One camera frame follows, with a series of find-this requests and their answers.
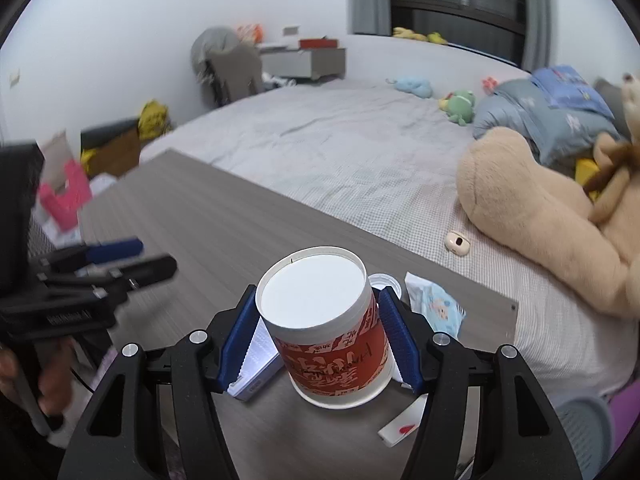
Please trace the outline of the blue wet wipes pack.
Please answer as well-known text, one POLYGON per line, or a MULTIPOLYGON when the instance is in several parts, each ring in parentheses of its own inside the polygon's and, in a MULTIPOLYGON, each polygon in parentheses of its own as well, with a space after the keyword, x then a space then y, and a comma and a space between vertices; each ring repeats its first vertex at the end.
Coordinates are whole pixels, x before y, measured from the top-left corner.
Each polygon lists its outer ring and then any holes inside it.
POLYGON ((434 332, 459 338, 466 312, 453 296, 439 284, 411 273, 405 276, 405 286, 414 313, 422 314, 434 332))

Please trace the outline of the white round lid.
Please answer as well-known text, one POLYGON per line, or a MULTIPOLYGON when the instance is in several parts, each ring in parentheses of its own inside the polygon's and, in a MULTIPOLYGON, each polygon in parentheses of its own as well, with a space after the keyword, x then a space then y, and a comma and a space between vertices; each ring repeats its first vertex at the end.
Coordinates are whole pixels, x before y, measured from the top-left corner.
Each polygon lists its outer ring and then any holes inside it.
POLYGON ((393 289, 396 297, 398 299, 402 299, 401 284, 390 274, 373 273, 368 276, 368 280, 374 290, 377 290, 379 292, 380 290, 384 290, 387 287, 390 287, 391 289, 393 289))

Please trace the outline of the white red card box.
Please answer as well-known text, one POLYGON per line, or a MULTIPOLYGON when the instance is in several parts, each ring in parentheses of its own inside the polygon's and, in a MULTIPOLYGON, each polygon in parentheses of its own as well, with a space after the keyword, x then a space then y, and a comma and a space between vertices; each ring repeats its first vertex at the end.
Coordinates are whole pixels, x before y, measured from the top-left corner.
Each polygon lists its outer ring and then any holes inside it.
POLYGON ((419 396, 408 408, 378 430, 378 436, 388 448, 398 445, 419 428, 427 398, 427 394, 419 396))

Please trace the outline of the red white paper cup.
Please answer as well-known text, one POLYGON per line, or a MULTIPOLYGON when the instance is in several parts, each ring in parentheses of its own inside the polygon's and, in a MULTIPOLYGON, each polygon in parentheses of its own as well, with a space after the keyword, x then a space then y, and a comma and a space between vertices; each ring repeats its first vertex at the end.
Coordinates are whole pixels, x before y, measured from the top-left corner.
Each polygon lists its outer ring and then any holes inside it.
POLYGON ((260 279, 256 307, 297 393, 327 410, 358 408, 393 374, 361 259, 345 248, 293 252, 260 279))

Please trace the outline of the grey perforated trash basket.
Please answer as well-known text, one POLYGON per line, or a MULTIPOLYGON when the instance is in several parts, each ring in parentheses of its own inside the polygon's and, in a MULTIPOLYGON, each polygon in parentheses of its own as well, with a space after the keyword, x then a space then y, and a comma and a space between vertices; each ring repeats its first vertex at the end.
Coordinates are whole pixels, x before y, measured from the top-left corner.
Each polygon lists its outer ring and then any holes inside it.
POLYGON ((582 478, 594 479, 613 455, 614 425, 605 400, 588 391, 552 396, 582 478))

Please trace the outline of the pink paper bag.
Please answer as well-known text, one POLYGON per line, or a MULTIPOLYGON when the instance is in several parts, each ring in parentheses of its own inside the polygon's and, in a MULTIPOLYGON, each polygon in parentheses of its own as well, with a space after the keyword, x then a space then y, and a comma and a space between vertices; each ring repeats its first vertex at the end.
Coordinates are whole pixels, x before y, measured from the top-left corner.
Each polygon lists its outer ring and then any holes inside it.
POLYGON ((78 211, 92 199, 92 192, 84 168, 76 160, 64 165, 66 187, 55 192, 50 184, 41 183, 38 188, 38 200, 42 208, 58 225, 62 232, 78 226, 78 211))

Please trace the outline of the small beige earbud case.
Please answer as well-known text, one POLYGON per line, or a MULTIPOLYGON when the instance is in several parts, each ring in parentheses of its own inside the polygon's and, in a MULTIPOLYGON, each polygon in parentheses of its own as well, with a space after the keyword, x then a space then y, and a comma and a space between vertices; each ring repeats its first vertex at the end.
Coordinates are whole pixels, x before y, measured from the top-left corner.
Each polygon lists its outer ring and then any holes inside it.
POLYGON ((465 257, 469 255, 471 242, 462 233, 449 231, 445 236, 445 247, 448 252, 452 252, 458 257, 465 257))

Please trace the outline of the yellow cloth bag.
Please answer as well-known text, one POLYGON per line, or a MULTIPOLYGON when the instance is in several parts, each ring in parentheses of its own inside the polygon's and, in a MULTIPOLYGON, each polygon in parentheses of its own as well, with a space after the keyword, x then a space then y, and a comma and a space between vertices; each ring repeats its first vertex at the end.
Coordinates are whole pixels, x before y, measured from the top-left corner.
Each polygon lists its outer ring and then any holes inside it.
POLYGON ((172 129, 168 107, 157 100, 149 101, 142 108, 138 120, 141 141, 148 142, 163 136, 172 129))

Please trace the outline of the grey chair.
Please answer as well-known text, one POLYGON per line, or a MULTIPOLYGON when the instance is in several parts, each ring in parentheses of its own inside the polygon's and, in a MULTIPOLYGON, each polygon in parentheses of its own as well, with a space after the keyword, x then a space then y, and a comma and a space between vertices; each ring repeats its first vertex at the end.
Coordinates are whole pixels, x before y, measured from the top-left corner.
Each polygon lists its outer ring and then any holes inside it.
POLYGON ((214 76, 214 101, 222 107, 265 92, 258 51, 242 42, 230 50, 213 51, 207 66, 214 76))

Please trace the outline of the grey clothing on chair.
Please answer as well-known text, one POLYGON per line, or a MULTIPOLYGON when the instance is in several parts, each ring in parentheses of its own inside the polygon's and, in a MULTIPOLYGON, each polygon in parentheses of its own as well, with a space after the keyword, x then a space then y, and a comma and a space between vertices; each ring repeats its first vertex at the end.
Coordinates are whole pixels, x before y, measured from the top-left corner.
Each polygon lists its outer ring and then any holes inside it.
POLYGON ((226 26, 209 27, 195 39, 191 47, 191 65, 196 76, 203 76, 206 63, 214 54, 221 54, 237 47, 241 42, 238 33, 226 26))

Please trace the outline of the light blue plush toy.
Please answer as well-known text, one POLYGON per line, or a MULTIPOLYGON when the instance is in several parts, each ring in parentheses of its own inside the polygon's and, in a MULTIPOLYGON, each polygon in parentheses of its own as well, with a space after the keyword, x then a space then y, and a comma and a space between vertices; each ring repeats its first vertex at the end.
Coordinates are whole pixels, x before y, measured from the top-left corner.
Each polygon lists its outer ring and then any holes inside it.
POLYGON ((431 83, 425 78, 402 77, 399 79, 387 79, 386 82, 395 90, 412 94, 420 99, 431 99, 433 96, 431 83))

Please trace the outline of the pink plush toy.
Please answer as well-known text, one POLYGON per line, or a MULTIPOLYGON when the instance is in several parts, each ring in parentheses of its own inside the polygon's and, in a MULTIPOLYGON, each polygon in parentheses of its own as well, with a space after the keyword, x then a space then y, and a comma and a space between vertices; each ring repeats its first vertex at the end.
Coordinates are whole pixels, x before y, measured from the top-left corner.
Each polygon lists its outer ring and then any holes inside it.
POLYGON ((498 85, 499 81, 492 77, 487 77, 482 80, 483 90, 488 96, 491 96, 495 92, 495 88, 497 88, 498 85))

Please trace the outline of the grey upholstered headboard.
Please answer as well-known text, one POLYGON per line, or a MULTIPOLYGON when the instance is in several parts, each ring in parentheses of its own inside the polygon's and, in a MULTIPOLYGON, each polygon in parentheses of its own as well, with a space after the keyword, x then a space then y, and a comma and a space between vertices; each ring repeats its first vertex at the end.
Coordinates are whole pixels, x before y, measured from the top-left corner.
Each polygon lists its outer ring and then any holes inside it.
POLYGON ((630 131, 626 123, 625 112, 622 101, 622 89, 620 86, 611 84, 606 79, 599 77, 594 82, 594 88, 602 96, 605 104, 613 114, 613 124, 617 132, 627 141, 631 140, 630 131))

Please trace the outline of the dark window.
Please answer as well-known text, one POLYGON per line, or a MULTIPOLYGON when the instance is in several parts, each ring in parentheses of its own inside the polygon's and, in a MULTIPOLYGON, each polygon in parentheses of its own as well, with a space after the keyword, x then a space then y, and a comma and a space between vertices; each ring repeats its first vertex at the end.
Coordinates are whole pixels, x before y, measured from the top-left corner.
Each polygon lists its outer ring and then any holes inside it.
POLYGON ((390 0, 392 25, 518 65, 526 37, 526 0, 390 0))

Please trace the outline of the grey right curtain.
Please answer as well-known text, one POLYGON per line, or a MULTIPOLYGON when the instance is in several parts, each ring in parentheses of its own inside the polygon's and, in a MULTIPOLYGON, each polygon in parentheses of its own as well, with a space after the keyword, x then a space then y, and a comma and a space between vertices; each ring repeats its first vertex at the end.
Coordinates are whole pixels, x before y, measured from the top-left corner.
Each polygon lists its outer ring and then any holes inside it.
POLYGON ((551 0, 526 0, 522 69, 533 73, 548 65, 551 49, 551 0))

